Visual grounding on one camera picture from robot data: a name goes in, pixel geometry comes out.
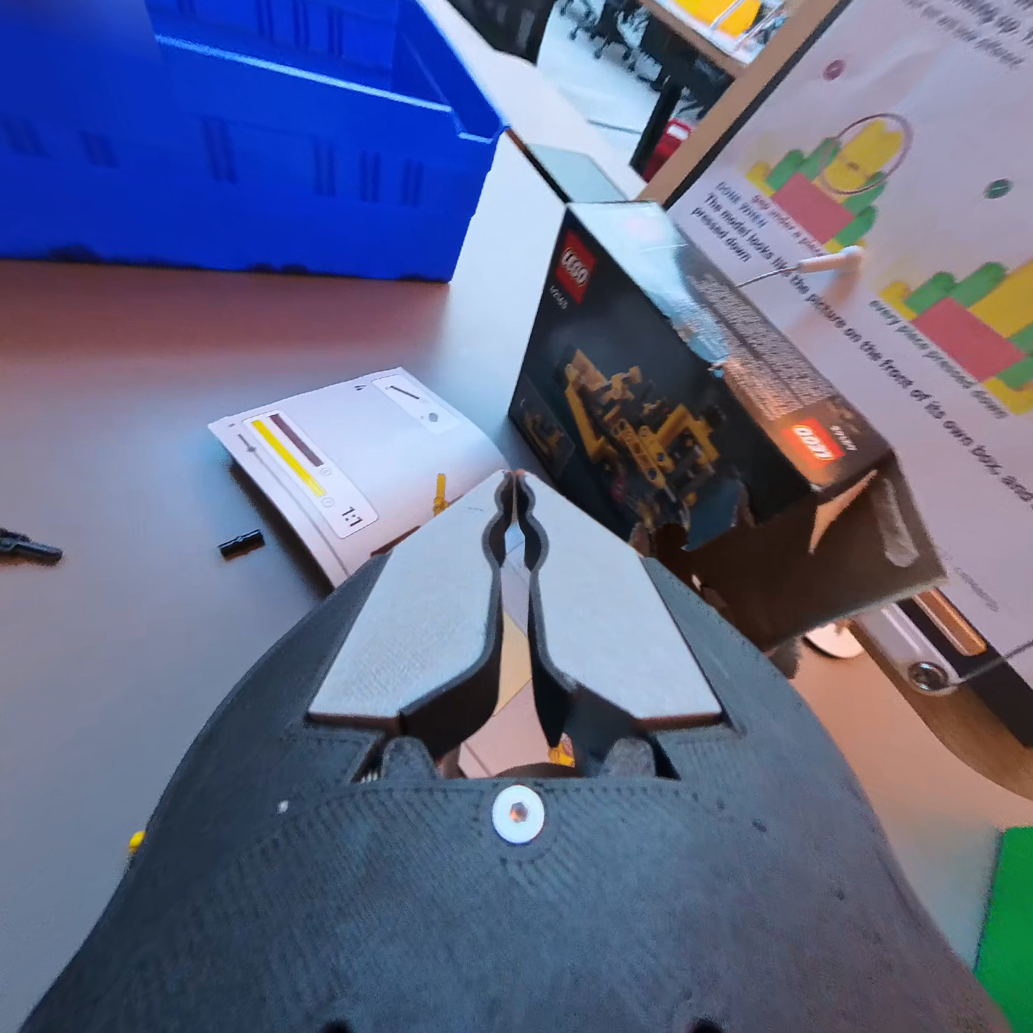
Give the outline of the lego instruction booklet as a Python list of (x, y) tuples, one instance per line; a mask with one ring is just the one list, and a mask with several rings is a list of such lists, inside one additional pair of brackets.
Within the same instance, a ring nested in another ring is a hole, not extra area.
[(403, 368), (228, 415), (209, 430), (333, 588), (510, 465)]

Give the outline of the wooden background table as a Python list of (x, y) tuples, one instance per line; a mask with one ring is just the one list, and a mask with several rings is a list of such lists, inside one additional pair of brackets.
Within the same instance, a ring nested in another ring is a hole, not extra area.
[(657, 99), (630, 161), (644, 181), (676, 109), (689, 95), (702, 117), (759, 57), (781, 26), (811, 2), (641, 1), (647, 15), (639, 53), (658, 65)]

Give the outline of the long black lego connector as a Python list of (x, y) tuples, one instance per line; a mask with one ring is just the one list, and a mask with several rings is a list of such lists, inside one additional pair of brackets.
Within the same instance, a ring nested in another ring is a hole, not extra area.
[(53, 565), (63, 558), (63, 549), (36, 541), (31, 536), (1, 528), (1, 559), (26, 560)]

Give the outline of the green plate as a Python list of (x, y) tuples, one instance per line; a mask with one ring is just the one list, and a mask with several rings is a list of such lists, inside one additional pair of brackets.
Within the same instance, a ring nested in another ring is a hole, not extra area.
[(1031, 826), (1001, 834), (974, 971), (1010, 1028), (1031, 1032)]

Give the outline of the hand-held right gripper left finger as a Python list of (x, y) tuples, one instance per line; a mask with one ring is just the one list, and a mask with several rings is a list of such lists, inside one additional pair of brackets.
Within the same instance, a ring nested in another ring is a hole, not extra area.
[(499, 695), (509, 526), (510, 472), (495, 472), (384, 555), (310, 720), (417, 739), (435, 760), (479, 730)]

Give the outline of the dark flat box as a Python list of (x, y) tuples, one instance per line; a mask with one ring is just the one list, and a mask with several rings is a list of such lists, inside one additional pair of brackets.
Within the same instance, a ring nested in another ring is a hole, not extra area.
[(525, 156), (549, 189), (563, 204), (617, 204), (629, 200), (587, 154), (518, 140)]

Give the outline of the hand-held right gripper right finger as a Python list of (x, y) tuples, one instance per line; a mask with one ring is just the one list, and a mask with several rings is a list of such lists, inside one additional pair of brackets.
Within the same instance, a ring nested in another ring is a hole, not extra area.
[(516, 477), (536, 713), (577, 768), (622, 739), (718, 724), (721, 705), (639, 553), (537, 476)]

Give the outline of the black office chair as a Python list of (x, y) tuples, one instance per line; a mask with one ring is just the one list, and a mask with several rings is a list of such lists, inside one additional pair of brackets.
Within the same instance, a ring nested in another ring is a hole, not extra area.
[(564, 1), (561, 17), (569, 21), (567, 36), (586, 41), (594, 60), (617, 49), (619, 61), (630, 66), (639, 57), (639, 45), (650, 13), (638, 1)]

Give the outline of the black lego set box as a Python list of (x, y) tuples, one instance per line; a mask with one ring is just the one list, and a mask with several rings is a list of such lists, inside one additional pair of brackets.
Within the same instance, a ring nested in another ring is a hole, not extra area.
[(945, 580), (883, 434), (657, 204), (565, 208), (508, 415), (762, 650)]

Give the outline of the blue plastic bin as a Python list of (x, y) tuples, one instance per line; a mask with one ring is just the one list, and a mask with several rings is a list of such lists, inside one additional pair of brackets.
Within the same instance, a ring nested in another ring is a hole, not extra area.
[(449, 281), (507, 122), (420, 2), (2, 2), (2, 257)]

